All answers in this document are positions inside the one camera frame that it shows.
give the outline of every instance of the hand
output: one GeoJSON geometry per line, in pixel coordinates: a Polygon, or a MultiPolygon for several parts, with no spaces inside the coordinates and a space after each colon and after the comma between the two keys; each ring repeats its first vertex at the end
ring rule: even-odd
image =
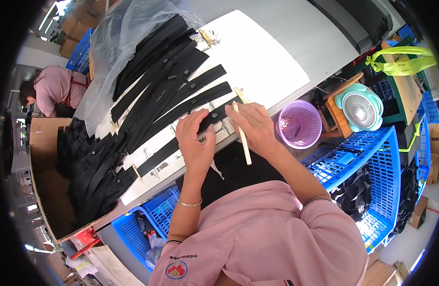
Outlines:
{"type": "Polygon", "coordinates": [[[176,137],[186,164],[186,173],[201,179],[202,182],[213,160],[216,145],[216,134],[211,124],[207,129],[205,144],[197,140],[197,132],[202,119],[209,111],[201,109],[188,114],[178,121],[176,137]]]}
{"type": "Polygon", "coordinates": [[[235,133],[239,134],[237,126],[245,132],[248,147],[262,158],[269,160],[276,154],[281,145],[274,135],[274,122],[266,111],[266,108],[257,103],[237,104],[239,112],[234,111],[232,106],[226,105],[225,111],[229,122],[234,127],[235,133]]]}

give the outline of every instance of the purple waste basket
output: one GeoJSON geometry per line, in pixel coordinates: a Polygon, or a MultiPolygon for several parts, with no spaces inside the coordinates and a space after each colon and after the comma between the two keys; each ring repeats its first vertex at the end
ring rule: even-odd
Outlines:
{"type": "Polygon", "coordinates": [[[317,109],[301,99],[291,102],[280,111],[276,125],[281,139],[295,149],[306,149],[315,144],[322,128],[317,109]]]}

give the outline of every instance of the work table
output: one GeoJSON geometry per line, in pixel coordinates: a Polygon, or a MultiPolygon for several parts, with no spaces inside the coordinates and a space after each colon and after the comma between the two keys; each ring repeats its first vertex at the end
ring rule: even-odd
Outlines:
{"type": "MultiPolygon", "coordinates": [[[[221,2],[221,5],[212,1],[192,0],[188,7],[185,5],[180,8],[189,10],[205,23],[233,10],[240,10],[275,38],[303,68],[310,82],[278,104],[268,108],[271,116],[358,56],[342,32],[306,0],[275,0],[272,2],[225,0],[221,2]]],[[[216,151],[221,150],[236,139],[235,134],[229,135],[217,143],[216,151]]],[[[120,202],[115,210],[94,225],[95,229],[105,226],[121,214],[165,189],[184,174],[185,170],[184,167],[171,170],[172,173],[168,178],[156,185],[145,186],[147,190],[131,203],[124,205],[120,202]]]]}

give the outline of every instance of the pink shirt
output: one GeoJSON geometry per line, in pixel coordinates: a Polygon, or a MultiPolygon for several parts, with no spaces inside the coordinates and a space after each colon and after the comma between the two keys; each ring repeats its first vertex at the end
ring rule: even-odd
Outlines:
{"type": "Polygon", "coordinates": [[[368,260],[355,222],[336,204],[302,208],[288,184],[269,181],[203,209],[198,232],[165,245],[149,284],[212,286],[222,270],[242,286],[352,286],[368,260]]]}
{"type": "MultiPolygon", "coordinates": [[[[33,87],[37,92],[38,108],[46,116],[51,116],[55,110],[56,103],[61,103],[67,98],[72,75],[74,81],[86,83],[85,75],[60,66],[47,66],[40,72],[33,87]]],[[[71,108],[78,107],[79,101],[81,101],[85,92],[86,87],[72,84],[71,108]]]]}

